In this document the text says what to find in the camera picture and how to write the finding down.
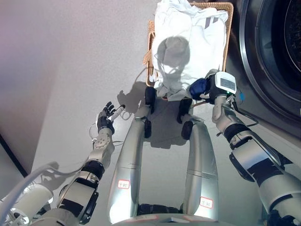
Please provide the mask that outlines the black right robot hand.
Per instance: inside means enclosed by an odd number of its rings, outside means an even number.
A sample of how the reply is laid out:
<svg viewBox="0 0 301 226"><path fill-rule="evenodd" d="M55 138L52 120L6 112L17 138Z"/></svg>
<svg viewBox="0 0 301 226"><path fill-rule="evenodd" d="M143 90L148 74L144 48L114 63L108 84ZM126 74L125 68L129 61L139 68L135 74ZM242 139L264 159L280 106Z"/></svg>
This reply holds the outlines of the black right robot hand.
<svg viewBox="0 0 301 226"><path fill-rule="evenodd" d="M235 77L224 71L210 70L205 77L205 82L205 92L200 97L211 104L214 104L219 96L228 98L237 92Z"/></svg>

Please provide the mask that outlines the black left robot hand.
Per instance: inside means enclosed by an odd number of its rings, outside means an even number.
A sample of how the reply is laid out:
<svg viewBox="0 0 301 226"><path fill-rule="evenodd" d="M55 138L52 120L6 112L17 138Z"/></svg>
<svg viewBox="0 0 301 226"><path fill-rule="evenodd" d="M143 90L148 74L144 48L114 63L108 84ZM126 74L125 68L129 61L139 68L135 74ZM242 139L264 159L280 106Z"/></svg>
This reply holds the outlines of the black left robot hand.
<svg viewBox="0 0 301 226"><path fill-rule="evenodd" d="M115 133L115 129L113 127L114 120L120 116L120 114L124 111L125 105L120 105L115 109L114 105L111 101L109 101L102 111L98 114L97 119L95 121L97 132L100 133L102 129L110 129L111 133Z"/></svg>

